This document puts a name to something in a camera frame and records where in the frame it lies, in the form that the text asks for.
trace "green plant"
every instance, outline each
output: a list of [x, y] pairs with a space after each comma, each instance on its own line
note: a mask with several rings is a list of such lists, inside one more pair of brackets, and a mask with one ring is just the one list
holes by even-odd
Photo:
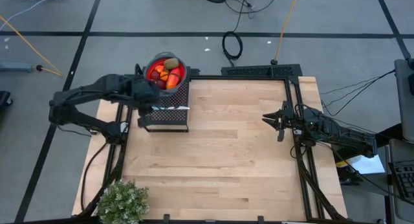
[[137, 188], [134, 181], [120, 180], [105, 189], [96, 214], [103, 224], [138, 223], [149, 212], [148, 188]]

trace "gray floor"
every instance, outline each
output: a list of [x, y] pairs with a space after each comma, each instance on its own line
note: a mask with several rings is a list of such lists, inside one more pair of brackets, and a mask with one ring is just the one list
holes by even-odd
[[[269, 0], [251, 0], [260, 8]], [[243, 16], [240, 32], [280, 32], [292, 0], [275, 0], [254, 19]], [[414, 34], [412, 0], [385, 0], [403, 34]], [[94, 0], [51, 0], [16, 17], [22, 31], [83, 31]], [[0, 14], [12, 14], [33, 5], [31, 0], [0, 0]], [[95, 17], [95, 32], [224, 32], [232, 30], [238, 15], [225, 5], [205, 0], [102, 0]], [[391, 34], [378, 0], [298, 0], [287, 32]], [[31, 36], [27, 39], [63, 74], [67, 74], [80, 37]], [[265, 65], [273, 58], [278, 38], [243, 38], [244, 51], [236, 65]], [[404, 40], [414, 53], [414, 39]], [[237, 43], [228, 40], [231, 53]], [[161, 51], [174, 52], [202, 74], [219, 74], [229, 66], [221, 38], [197, 37], [89, 37], [72, 87], [89, 84], [107, 73], [132, 73], [135, 63], [145, 65]], [[395, 39], [285, 38], [280, 63], [300, 63], [305, 76], [315, 76], [320, 91], [328, 91], [393, 69], [402, 57]], [[0, 61], [46, 63], [18, 37], [0, 37]], [[48, 122], [48, 101], [62, 89], [65, 77], [49, 73], [1, 73], [0, 90], [12, 92], [14, 105], [0, 122], [0, 223], [14, 220], [43, 144]], [[339, 92], [322, 96], [332, 100]], [[338, 109], [344, 102], [332, 105]], [[97, 102], [80, 109], [96, 113]], [[372, 85], [344, 109], [338, 118], [380, 131], [400, 122], [394, 76]], [[71, 214], [89, 139], [57, 131], [26, 220], [65, 218]], [[350, 218], [384, 218], [383, 198], [344, 188]], [[368, 212], [362, 207], [372, 207]]]

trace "white paper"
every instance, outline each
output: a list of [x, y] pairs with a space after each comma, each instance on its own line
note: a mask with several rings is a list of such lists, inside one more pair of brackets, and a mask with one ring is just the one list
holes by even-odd
[[378, 155], [375, 155], [370, 159], [361, 156], [358, 161], [352, 162], [351, 165], [361, 174], [385, 173], [384, 167], [382, 166], [380, 157]]

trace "wooden tabletop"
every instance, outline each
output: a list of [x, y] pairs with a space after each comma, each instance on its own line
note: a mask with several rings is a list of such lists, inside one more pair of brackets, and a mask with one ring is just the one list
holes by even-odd
[[[303, 102], [321, 109], [315, 78], [300, 77], [300, 88]], [[138, 128], [134, 111], [122, 177], [149, 188], [147, 219], [305, 221], [298, 167], [289, 154], [292, 132], [278, 142], [261, 120], [284, 100], [282, 81], [193, 80], [189, 133], [148, 133]], [[101, 101], [97, 117], [113, 121], [116, 108]], [[85, 165], [103, 143], [102, 136], [92, 137]], [[102, 185], [108, 151], [89, 168], [86, 203]], [[346, 216], [332, 152], [320, 145], [313, 152], [321, 190]], [[80, 211], [79, 189], [73, 214]]]

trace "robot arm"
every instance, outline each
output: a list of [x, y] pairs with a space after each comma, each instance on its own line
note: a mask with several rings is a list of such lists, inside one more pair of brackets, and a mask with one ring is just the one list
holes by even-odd
[[374, 157], [376, 155], [374, 134], [341, 127], [321, 111], [304, 104], [300, 105], [306, 107], [302, 115], [296, 110], [298, 105], [289, 107], [287, 102], [283, 103], [279, 111], [263, 115], [263, 121], [279, 132], [278, 141], [283, 141], [284, 129], [290, 128], [294, 130], [294, 136], [299, 137], [302, 145], [306, 147], [315, 146], [318, 141], [341, 147], [337, 152], [344, 159], [357, 155], [364, 155], [366, 157]]
[[157, 86], [141, 75], [108, 74], [91, 85], [56, 92], [49, 102], [49, 120], [57, 125], [76, 124], [88, 131], [100, 132], [107, 143], [119, 144], [123, 132], [121, 123], [104, 122], [80, 113], [75, 105], [103, 99], [138, 109], [138, 114], [145, 116], [152, 111], [151, 106], [158, 102], [158, 98]]

